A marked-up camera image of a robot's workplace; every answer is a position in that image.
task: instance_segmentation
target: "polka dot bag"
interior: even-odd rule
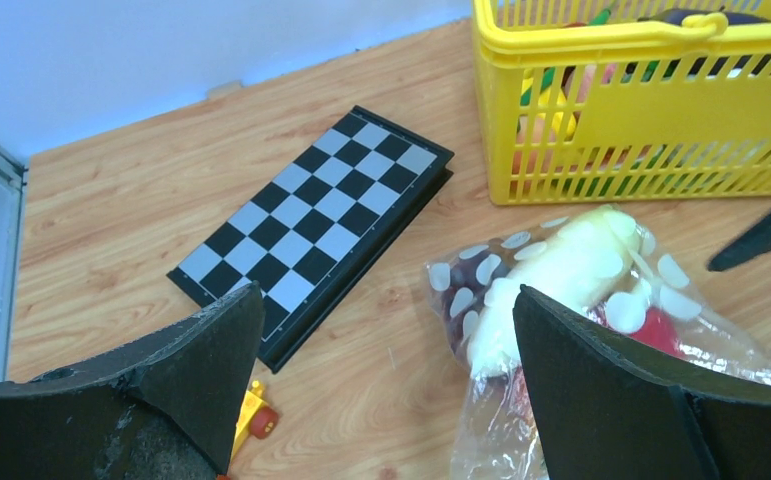
[[[653,234],[615,206],[466,246],[426,273],[429,303],[470,375],[453,480],[548,478],[512,320],[522,284],[669,355],[771,385],[771,353],[708,308]]]

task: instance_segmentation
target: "folded chessboard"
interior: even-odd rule
[[[204,307],[251,282],[259,359],[290,359],[450,178],[453,153],[354,107],[168,273]]]

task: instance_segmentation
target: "tabletop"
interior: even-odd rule
[[[470,25],[457,22],[34,157],[10,379],[195,312],[165,274],[360,105],[454,151],[454,175],[278,374],[257,362],[253,378],[281,420],[244,445],[230,473],[446,478],[468,375],[426,303],[424,263],[595,206],[492,205],[473,89]],[[711,308],[771,348],[771,254],[705,270],[771,199],[620,206]]]

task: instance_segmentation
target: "plastic basket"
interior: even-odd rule
[[[771,23],[638,20],[721,6],[771,20],[771,1],[632,0],[606,25],[565,28],[611,3],[474,0],[492,202],[771,195]],[[549,68],[549,87],[521,105]]]

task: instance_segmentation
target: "yellow toy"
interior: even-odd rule
[[[241,415],[235,430],[235,442],[232,444],[232,457],[238,453],[244,440],[250,435],[264,439],[279,422],[279,414],[264,401],[264,384],[255,380],[244,395]]]

